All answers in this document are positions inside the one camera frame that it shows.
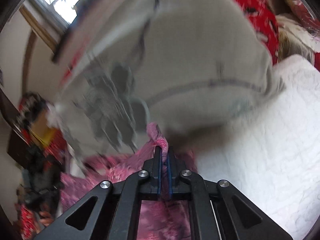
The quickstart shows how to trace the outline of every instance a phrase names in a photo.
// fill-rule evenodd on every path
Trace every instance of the wooden trim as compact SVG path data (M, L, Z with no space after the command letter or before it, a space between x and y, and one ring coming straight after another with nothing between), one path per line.
M0 206L0 231L3 239L22 240L21 235L14 230L13 225L4 213L2 206Z
M37 35L34 33L33 30L31 30L26 52L24 54L24 61L23 61L23 67L22 67L22 95L24 95L27 92L30 61L31 61L33 49L36 44L36 40L37 40Z
M20 7L19 11L31 26L31 28L36 32L36 34L38 34L38 36L44 41L44 43L47 44L52 52L55 52L58 44L54 40L54 38L52 38L52 36L47 32L47 30L38 23L36 18L28 11L28 9L24 5Z
M0 112L2 114L3 119L11 126L11 128L14 128L13 122L16 119L19 111L11 103L11 101L2 91L2 89L0 89Z

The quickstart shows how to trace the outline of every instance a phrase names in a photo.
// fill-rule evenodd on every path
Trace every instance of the gray fabric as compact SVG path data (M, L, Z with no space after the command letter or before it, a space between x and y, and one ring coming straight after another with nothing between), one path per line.
M101 132L90 127L100 122L97 100L105 107L102 118L121 134L112 133L113 146L118 138L132 147L133 131L145 129L148 116L163 131L184 133L224 123L284 88L233 0L127 0L94 40L84 58L95 62L80 61L59 101L62 121L92 149L102 145ZM131 104L132 98L138 100Z

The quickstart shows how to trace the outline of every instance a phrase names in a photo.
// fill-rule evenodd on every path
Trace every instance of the bed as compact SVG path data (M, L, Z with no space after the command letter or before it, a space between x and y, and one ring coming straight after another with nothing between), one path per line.
M277 71L286 90L184 145L204 179L227 179L285 229L303 239L320 214L320 73L294 55Z

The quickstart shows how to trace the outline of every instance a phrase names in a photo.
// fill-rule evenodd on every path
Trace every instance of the silver bolt head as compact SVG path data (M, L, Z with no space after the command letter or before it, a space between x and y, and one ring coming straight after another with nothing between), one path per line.
M148 176L148 172L147 172L147 171L139 171L139 172L138 172L138 175L139 175L140 177L146 177L146 176Z
M229 183L229 181L227 181L225 179L222 179L222 180L219 181L219 185L221 187L229 187L230 183Z
M191 175L191 171L189 171L189 170L184 170L184 171L181 172L181 174L182 174L182 176L188 177L188 176Z
M100 183L100 187L102 188L108 188L110 186L111 186L110 182L106 180Z

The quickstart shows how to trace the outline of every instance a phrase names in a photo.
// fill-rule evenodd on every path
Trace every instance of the pink towel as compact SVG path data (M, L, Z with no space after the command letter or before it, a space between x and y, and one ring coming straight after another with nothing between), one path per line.
M156 146L162 148L162 190L161 201L142 201L138 226L138 240L144 239L191 239L187 201L168 200L167 155L168 143L155 123L147 126L150 141L134 155L111 157L92 156L85 163L92 169L86 173L86 179L80 179L63 173L61 181L65 188L61 191L61 203L65 212L81 197L102 180L112 183L125 180L129 175L141 170L145 160L153 157ZM196 172L192 152L176 155L186 162L188 169ZM105 170L101 175L96 170Z

